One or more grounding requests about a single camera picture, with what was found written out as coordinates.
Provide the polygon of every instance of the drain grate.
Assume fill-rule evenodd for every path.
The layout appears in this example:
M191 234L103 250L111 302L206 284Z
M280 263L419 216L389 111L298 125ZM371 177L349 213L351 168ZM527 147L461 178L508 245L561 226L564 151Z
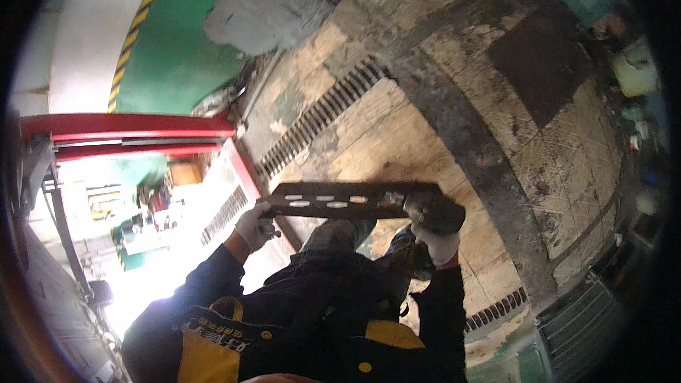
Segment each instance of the drain grate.
M202 233L203 239L201 242L204 245L208 244L216 234L227 227L229 221L232 220L241 209L246 207L247 203L248 200L241 190L241 185L238 185L234 192L232 192L232 195L230 195L227 201L220 207L220 210L215 214L210 223L206 225L204 232Z
M464 332L470 333L473 330L477 330L478 328L505 316L525 302L527 302L527 294L525 294L525 289L520 287L513 293L506 295L506 297L499 302L466 318Z
M302 112L289 130L260 159L260 171L269 178L279 173L324 128L386 76L386 67L375 57L362 59L360 64L337 80L321 98Z

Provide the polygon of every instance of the metal skid plate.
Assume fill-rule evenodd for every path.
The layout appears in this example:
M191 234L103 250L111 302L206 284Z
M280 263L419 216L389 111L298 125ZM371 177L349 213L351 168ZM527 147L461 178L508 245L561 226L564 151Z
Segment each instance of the metal skid plate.
M281 183L258 202L272 204L271 216L328 217L329 219L390 219L409 217L401 201L416 192L442 194L436 183Z
M217 0L204 32L213 43L260 55L297 45L335 6L336 0Z

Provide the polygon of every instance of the dark floor mat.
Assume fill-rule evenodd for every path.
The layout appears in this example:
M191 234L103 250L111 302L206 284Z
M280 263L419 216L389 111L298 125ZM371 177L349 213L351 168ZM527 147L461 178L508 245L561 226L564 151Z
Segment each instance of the dark floor mat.
M556 9L523 19L488 49L494 67L513 85L542 128L569 103L587 72L575 22Z

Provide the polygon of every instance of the white wall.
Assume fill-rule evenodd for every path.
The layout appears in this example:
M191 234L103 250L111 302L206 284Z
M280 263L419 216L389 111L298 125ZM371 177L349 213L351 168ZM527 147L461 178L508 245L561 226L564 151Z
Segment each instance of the white wall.
M106 113L116 62L142 0L65 0L50 72L50 113Z

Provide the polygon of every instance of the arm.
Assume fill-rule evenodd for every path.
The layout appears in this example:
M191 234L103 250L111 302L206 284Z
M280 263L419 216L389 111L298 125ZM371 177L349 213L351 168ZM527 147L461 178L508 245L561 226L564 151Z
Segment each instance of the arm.
M438 267L427 289L412 296L419 305L419 338L428 349L438 351L447 369L464 382L466 312L458 256Z
M430 285L412 294L419 305L419 337L429 350L441 358L455 381L466 381L464 351L464 284L459 266L459 236L434 234L418 224L411 227L417 243L425 243L435 265Z
M244 213L232 235L187 276L172 297L151 302L128 328L121 354L135 381L173 381L182 353L182 335L171 327L192 305L208 307L223 296L243 292L240 282L244 262L275 234L272 219L260 218L270 207L264 202Z

